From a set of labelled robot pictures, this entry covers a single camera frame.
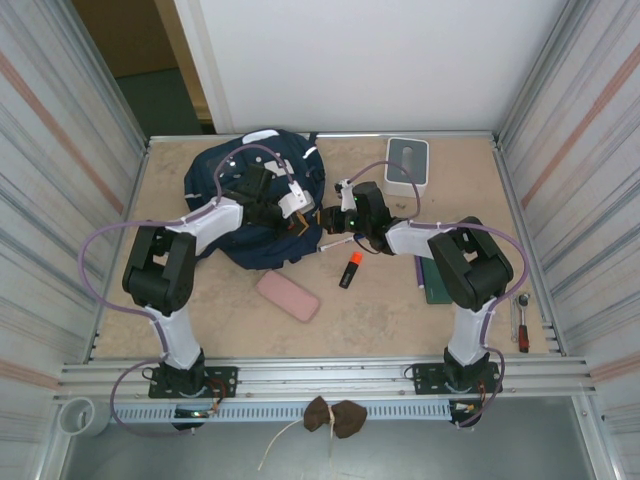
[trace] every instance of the red handle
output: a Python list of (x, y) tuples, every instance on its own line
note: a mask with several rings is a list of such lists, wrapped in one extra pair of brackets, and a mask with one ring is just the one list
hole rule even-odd
[(518, 347), (520, 353), (529, 353), (529, 333), (526, 325), (520, 325), (518, 329)]

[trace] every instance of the brown cloth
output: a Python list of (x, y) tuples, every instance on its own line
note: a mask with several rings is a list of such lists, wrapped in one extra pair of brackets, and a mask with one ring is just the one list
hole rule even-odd
[[(333, 431), (338, 438), (349, 438), (358, 433), (367, 419), (367, 409), (344, 400), (331, 407), (335, 424)], [(329, 406), (322, 397), (316, 397), (304, 411), (304, 428), (315, 432), (323, 424), (329, 424)]]

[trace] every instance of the beige work surface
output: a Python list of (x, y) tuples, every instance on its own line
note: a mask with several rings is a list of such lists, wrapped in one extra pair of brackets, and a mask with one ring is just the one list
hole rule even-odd
[[(187, 213), (183, 178), (193, 158), (220, 143), (216, 139), (155, 143), (133, 214), (134, 219), (170, 220)], [(515, 234), (504, 190), (487, 139), (432, 138), (429, 185), (422, 198), (421, 220), (458, 221), (475, 215), (485, 225)], [(386, 140), (377, 137), (320, 139), (327, 172), (324, 205), (338, 204), (335, 181), (382, 160)], [(384, 169), (361, 177), (382, 184)], [(394, 215), (411, 214), (415, 200), (386, 197)], [(133, 305), (120, 282), (134, 232), (129, 232), (113, 280), (110, 300)], [(326, 235), (320, 244), (339, 239)], [(498, 240), (515, 274), (522, 261), (511, 245)], [(196, 269), (189, 302), (193, 332), (208, 357), (324, 357), (441, 354), (452, 334), (454, 305), (427, 305), (418, 289), (413, 257), (365, 253), (349, 289), (338, 282), (354, 244), (341, 245), (287, 264), (280, 272), (321, 301), (308, 324), (290, 317), (261, 297), (255, 285), (264, 272), (247, 271), (216, 252)], [(524, 290), (532, 291), (529, 283)], [(508, 302), (494, 316), (490, 343), (517, 353), (512, 343)], [(528, 310), (531, 352), (546, 353), (535, 299)], [(109, 311), (100, 331), (96, 357), (141, 357), (159, 353), (158, 341), (141, 317)]]

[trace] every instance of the white cup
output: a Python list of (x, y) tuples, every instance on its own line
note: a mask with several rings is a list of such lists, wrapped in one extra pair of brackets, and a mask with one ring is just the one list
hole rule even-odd
[(111, 411), (106, 403), (76, 397), (60, 409), (58, 428), (69, 436), (94, 437), (107, 428), (110, 419)]

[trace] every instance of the corrugated metal wall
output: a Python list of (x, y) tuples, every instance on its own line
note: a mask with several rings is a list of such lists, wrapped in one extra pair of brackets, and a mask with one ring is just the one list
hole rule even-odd
[(593, 1), (505, 157), (566, 347), (640, 478), (640, 1)]
[[(26, 478), (64, 362), (83, 360), (96, 303), (76, 254), (118, 221), (144, 145), (64, 2), (0, 4), (0, 478)], [(116, 236), (95, 242), (97, 286)]]

